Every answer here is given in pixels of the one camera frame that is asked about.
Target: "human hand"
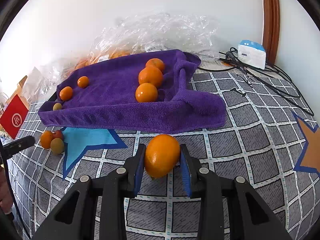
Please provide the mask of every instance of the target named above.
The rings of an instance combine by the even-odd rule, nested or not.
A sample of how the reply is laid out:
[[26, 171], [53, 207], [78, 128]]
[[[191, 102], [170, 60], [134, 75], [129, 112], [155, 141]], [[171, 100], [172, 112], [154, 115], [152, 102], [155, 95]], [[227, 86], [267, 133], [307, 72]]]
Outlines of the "human hand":
[[0, 207], [5, 214], [10, 213], [13, 200], [10, 195], [7, 181], [5, 179], [4, 168], [0, 166]]

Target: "blue star pattern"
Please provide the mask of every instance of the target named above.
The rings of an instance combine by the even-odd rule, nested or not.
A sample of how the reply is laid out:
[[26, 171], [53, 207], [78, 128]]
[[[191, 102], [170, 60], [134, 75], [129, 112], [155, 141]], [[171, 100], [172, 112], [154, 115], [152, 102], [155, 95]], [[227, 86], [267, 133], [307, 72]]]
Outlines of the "blue star pattern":
[[66, 127], [61, 131], [65, 143], [63, 179], [88, 150], [127, 148], [113, 129]]

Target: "red box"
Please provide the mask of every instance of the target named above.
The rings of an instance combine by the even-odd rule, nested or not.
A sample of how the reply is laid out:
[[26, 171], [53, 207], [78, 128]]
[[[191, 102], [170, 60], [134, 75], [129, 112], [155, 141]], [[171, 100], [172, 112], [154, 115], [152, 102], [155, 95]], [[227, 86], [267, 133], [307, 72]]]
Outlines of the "red box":
[[12, 139], [16, 138], [27, 113], [28, 109], [25, 107], [19, 96], [15, 95], [0, 118], [0, 124]]

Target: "metal screw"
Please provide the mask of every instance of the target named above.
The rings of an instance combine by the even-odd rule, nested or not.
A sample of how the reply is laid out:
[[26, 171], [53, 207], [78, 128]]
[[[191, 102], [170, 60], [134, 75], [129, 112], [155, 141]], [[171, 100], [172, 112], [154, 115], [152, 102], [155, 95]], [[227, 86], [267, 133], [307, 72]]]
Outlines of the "metal screw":
[[80, 177], [80, 181], [81, 182], [87, 182], [89, 180], [89, 176], [88, 175], [82, 175], [81, 177]]
[[126, 172], [126, 169], [124, 167], [118, 168], [117, 173], [118, 174], [124, 174]]
[[202, 174], [207, 174], [207, 173], [209, 173], [209, 170], [208, 170], [207, 168], [200, 168], [199, 171], [200, 171], [200, 173], [202, 173]]
[[242, 177], [242, 176], [238, 176], [238, 177], [236, 177], [236, 181], [239, 182], [239, 183], [244, 183], [245, 182], [245, 178]]

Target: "orange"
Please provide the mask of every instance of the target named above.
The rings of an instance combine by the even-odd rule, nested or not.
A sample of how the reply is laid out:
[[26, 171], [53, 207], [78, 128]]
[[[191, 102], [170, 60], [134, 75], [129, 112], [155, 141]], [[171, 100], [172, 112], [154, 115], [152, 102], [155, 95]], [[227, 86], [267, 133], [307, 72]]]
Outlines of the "orange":
[[68, 101], [72, 98], [73, 95], [73, 89], [71, 87], [65, 87], [60, 91], [60, 98], [63, 101]]
[[158, 98], [157, 88], [150, 83], [143, 83], [136, 90], [136, 100], [139, 103], [154, 102]]
[[139, 84], [151, 83], [155, 87], [160, 87], [162, 84], [163, 75], [156, 67], [146, 67], [139, 73]]
[[88, 60], [86, 58], [82, 58], [81, 60], [78, 61], [75, 69], [86, 67], [88, 64], [89, 64]]
[[168, 174], [180, 158], [178, 141], [168, 134], [160, 134], [152, 138], [144, 157], [146, 172], [153, 178], [161, 178]]
[[130, 55], [130, 51], [129, 50], [115, 50], [110, 59], [113, 59], [113, 58], [117, 58], [117, 57], [123, 57], [123, 56], [128, 56]]
[[44, 131], [40, 137], [40, 144], [44, 149], [50, 149], [51, 141], [54, 139], [51, 131]]
[[149, 59], [148, 62], [146, 63], [146, 67], [156, 67], [160, 69], [162, 73], [165, 68], [163, 61], [158, 58]]
[[78, 87], [86, 88], [89, 85], [89, 78], [86, 76], [83, 76], [78, 79]]

